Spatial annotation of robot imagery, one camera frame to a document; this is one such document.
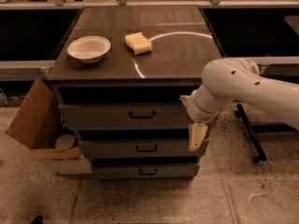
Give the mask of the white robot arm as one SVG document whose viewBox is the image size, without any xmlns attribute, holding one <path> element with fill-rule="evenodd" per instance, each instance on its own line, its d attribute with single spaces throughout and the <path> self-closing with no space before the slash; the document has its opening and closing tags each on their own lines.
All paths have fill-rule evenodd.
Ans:
<svg viewBox="0 0 299 224">
<path fill-rule="evenodd" d="M 211 61 L 202 70 L 201 79 L 198 89 L 179 97 L 192 120 L 189 125 L 190 151 L 200 147 L 208 123 L 233 101 L 253 105 L 299 129 L 299 85 L 261 77 L 253 60 L 224 58 Z"/>
</svg>

